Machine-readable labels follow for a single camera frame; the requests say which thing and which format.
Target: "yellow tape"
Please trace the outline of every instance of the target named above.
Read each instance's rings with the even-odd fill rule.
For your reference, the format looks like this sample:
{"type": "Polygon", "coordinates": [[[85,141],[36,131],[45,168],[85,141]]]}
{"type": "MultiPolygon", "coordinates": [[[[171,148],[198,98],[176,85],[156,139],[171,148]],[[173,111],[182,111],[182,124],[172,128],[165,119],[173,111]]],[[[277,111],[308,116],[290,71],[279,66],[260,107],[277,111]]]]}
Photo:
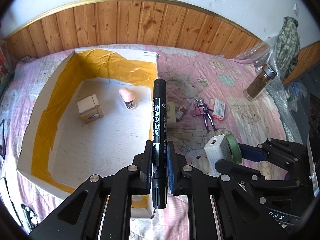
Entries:
{"type": "Polygon", "coordinates": [[[132,200],[131,206],[133,208],[146,208],[148,206],[148,197],[147,196],[139,196],[142,197],[141,200],[132,200]]]}
{"type": "MultiPolygon", "coordinates": [[[[156,65],[151,62],[127,60],[118,53],[93,49],[74,54],[58,77],[48,107],[43,111],[35,136],[31,174],[52,186],[72,193],[75,189],[55,181],[48,171],[50,151],[56,137],[58,122],[73,94],[89,78],[111,78],[135,86],[146,86],[153,94],[157,78],[156,65]]],[[[152,138],[150,122],[149,139],[152,138]]]]}

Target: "wooden wall paneling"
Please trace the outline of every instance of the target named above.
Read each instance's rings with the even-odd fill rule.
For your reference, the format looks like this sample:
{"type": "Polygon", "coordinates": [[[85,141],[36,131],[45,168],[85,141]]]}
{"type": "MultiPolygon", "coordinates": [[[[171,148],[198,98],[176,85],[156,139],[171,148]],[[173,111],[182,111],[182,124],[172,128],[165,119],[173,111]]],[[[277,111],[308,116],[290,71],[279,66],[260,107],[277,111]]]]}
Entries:
{"type": "Polygon", "coordinates": [[[60,39],[56,15],[52,14],[41,19],[41,23],[50,54],[62,51],[63,47],[60,39]]]}
{"type": "Polygon", "coordinates": [[[20,32],[7,39],[7,45],[9,52],[15,55],[17,58],[21,59],[26,55],[23,51],[20,32]]]}
{"type": "Polygon", "coordinates": [[[298,78],[305,71],[308,71],[317,62],[320,61],[320,41],[309,45],[300,50],[298,55],[298,63],[295,69],[291,72],[289,77],[287,77],[283,84],[286,85],[298,78]]]}
{"type": "Polygon", "coordinates": [[[200,28],[198,38],[193,46],[193,50],[207,53],[219,28],[219,25],[220,20],[207,15],[200,28]]]}
{"type": "Polygon", "coordinates": [[[224,45],[221,54],[224,55],[225,58],[231,58],[233,52],[238,46],[244,32],[234,27],[229,38],[227,39],[226,44],[224,45]]]}
{"type": "Polygon", "coordinates": [[[41,21],[39,20],[30,24],[29,31],[38,57],[44,57],[49,55],[50,52],[45,41],[41,21]]]}
{"type": "Polygon", "coordinates": [[[164,3],[159,2],[142,2],[138,30],[139,44],[156,45],[164,6],[164,3]]]}
{"type": "Polygon", "coordinates": [[[255,42],[254,46],[256,46],[256,45],[260,44],[261,42],[262,42],[262,41],[256,40],[256,42],[255,42]]]}
{"type": "Polygon", "coordinates": [[[117,1],[95,4],[95,19],[98,45],[117,43],[117,1]]]}
{"type": "Polygon", "coordinates": [[[177,39],[177,48],[193,49],[205,16],[202,12],[187,9],[177,39]]]}
{"type": "Polygon", "coordinates": [[[63,49],[66,50],[78,48],[79,43],[73,8],[58,12],[57,23],[63,49]]]}
{"type": "Polygon", "coordinates": [[[94,4],[86,4],[73,8],[76,33],[80,47],[96,46],[96,22],[94,4]]]}
{"type": "Polygon", "coordinates": [[[252,39],[253,38],[251,36],[249,36],[246,33],[243,33],[240,41],[238,42],[238,44],[237,44],[237,46],[236,46],[236,48],[230,58],[234,58],[234,57],[238,56],[239,54],[244,53],[247,50],[252,39]]]}
{"type": "Polygon", "coordinates": [[[25,27],[20,32],[20,39],[23,41],[22,48],[25,53],[25,55],[31,56],[31,57],[38,57],[35,46],[33,45],[31,35],[29,32],[29,28],[25,27]]]}
{"type": "Polygon", "coordinates": [[[247,50],[251,49],[252,47],[254,47],[256,43],[257,43],[257,40],[255,38],[253,38],[252,41],[249,43],[249,46],[247,47],[247,50]]]}
{"type": "Polygon", "coordinates": [[[220,22],[220,26],[213,38],[210,48],[208,49],[208,53],[212,55],[220,55],[232,30],[233,26],[231,24],[220,22]]]}
{"type": "Polygon", "coordinates": [[[186,8],[166,4],[161,20],[161,27],[157,45],[175,47],[182,26],[186,8]]]}
{"type": "Polygon", "coordinates": [[[117,43],[137,44],[141,1],[118,1],[117,43]]]}

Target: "glass bottle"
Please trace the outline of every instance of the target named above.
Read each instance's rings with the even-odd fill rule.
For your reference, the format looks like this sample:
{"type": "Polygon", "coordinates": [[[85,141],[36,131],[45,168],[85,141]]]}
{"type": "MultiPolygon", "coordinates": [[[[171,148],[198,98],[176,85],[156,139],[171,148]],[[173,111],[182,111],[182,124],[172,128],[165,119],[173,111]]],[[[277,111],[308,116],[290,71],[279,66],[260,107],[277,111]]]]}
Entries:
{"type": "Polygon", "coordinates": [[[249,86],[243,91],[245,97],[249,101],[253,101],[263,91],[263,89],[270,83],[271,80],[277,75],[276,71],[271,67],[269,63],[265,63],[255,79],[249,84],[249,86]]]}

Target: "small cardboard box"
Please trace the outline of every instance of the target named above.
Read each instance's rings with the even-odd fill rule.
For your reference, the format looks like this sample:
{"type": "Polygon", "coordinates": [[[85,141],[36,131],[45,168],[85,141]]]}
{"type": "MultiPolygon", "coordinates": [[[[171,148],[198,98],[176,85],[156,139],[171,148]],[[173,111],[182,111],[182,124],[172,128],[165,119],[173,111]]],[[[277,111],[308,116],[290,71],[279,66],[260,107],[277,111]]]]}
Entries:
{"type": "MultiPolygon", "coordinates": [[[[156,62],[157,54],[148,51],[73,51],[54,69],[36,99],[22,141],[18,172],[64,200],[92,174],[106,177],[131,165],[152,139],[156,62]],[[139,101],[132,111],[125,109],[118,93],[125,86],[139,101]],[[84,125],[77,101],[93,94],[99,103],[92,97],[92,108],[100,114],[100,107],[105,115],[84,125]]],[[[151,198],[132,199],[132,217],[151,218],[151,198]]]]}
{"type": "Polygon", "coordinates": [[[176,109],[174,101],[167,99],[167,127],[173,128],[176,125],[176,109]]]}
{"type": "Polygon", "coordinates": [[[96,94],[77,101],[77,105],[80,117],[86,124],[103,117],[103,112],[96,94]]]}

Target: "purple action figure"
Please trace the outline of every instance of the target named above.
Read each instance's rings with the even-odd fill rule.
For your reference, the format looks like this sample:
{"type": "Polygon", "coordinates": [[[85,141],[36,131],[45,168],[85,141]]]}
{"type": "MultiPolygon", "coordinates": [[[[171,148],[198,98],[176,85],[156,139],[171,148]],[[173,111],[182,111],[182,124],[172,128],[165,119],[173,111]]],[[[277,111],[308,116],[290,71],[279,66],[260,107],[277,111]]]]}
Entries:
{"type": "Polygon", "coordinates": [[[213,127],[213,131],[217,131],[218,129],[215,128],[214,126],[214,123],[213,123],[213,120],[212,120],[212,117],[210,115],[210,112],[213,113],[213,110],[210,109],[208,107],[208,105],[206,105],[204,102],[203,102],[203,99],[200,98],[200,99],[196,99],[196,101],[198,101],[198,107],[202,107],[203,109],[203,120],[204,120],[204,125],[205,125],[205,128],[207,129],[207,132],[209,132],[209,128],[208,128],[208,117],[209,117],[209,120],[211,122],[211,125],[213,127]]]}

